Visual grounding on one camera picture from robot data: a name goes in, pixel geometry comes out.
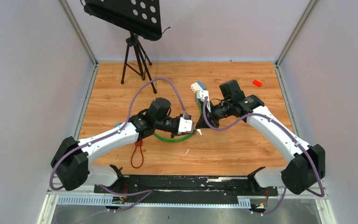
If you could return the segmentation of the red cable lock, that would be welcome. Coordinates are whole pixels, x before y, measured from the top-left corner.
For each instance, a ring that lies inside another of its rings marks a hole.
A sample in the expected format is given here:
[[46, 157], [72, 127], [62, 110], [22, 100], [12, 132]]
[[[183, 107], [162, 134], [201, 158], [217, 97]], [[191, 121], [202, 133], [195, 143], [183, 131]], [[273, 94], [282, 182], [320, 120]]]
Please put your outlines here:
[[131, 155], [130, 164], [132, 168], [139, 169], [143, 166], [145, 157], [142, 150], [143, 141], [139, 140], [134, 143], [134, 150]]

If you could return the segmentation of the green cable lock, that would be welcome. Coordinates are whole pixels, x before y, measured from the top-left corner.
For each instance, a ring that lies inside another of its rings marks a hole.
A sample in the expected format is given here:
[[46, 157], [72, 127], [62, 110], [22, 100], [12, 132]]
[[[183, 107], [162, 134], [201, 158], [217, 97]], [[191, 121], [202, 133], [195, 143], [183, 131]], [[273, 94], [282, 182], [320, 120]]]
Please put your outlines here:
[[[197, 103], [197, 105], [198, 105], [198, 108], [199, 108], [199, 110], [200, 110], [200, 114], [202, 113], [202, 108], [201, 108], [201, 104], [200, 103]], [[172, 111], [172, 109], [171, 108], [169, 108], [169, 111], [168, 111], [168, 114], [167, 115], [170, 115], [171, 114], [171, 111]], [[167, 139], [167, 138], [164, 138], [164, 137], [161, 137], [160, 135], [158, 135], [158, 133], [154, 133], [154, 136], [156, 137], [156, 138], [158, 138], [158, 139], [160, 139], [160, 140], [162, 140], [162, 141], [165, 141], [165, 142], [180, 142], [180, 141], [184, 141], [184, 140], [186, 140], [186, 139], [188, 139], [188, 138], [190, 138], [190, 137], [192, 137], [192, 136], [187, 136], [186, 138], [178, 138], [178, 139], [172, 139], [172, 138], [170, 138], [170, 139]]]

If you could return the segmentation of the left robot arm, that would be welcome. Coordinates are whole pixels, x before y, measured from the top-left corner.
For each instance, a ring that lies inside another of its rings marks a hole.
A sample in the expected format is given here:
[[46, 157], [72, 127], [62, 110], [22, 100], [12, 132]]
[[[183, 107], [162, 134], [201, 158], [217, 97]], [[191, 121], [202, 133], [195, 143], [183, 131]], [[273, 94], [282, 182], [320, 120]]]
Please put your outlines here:
[[81, 140], [72, 136], [65, 138], [50, 163], [62, 186], [51, 185], [51, 189], [72, 191], [88, 183], [106, 186], [113, 193], [120, 192], [124, 180], [117, 167], [94, 165], [93, 161], [116, 148], [152, 136], [156, 130], [169, 132], [172, 138], [194, 132], [189, 114], [184, 112], [172, 118], [170, 112], [170, 101], [156, 98], [149, 108], [104, 133]]

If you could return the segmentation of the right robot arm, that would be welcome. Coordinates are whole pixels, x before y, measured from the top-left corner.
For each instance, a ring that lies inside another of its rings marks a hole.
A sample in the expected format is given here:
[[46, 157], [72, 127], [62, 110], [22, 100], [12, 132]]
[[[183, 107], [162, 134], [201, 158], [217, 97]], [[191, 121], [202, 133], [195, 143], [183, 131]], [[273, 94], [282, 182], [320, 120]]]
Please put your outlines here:
[[293, 194], [308, 191], [318, 197], [325, 195], [325, 150], [311, 145], [280, 122], [264, 102], [255, 95], [246, 96], [236, 80], [219, 85], [223, 99], [212, 103], [208, 90], [198, 81], [191, 84], [195, 101], [201, 107], [196, 129], [225, 131], [243, 121], [259, 131], [283, 156], [285, 167], [261, 167], [250, 174], [248, 190], [261, 194], [267, 187], [286, 187]]

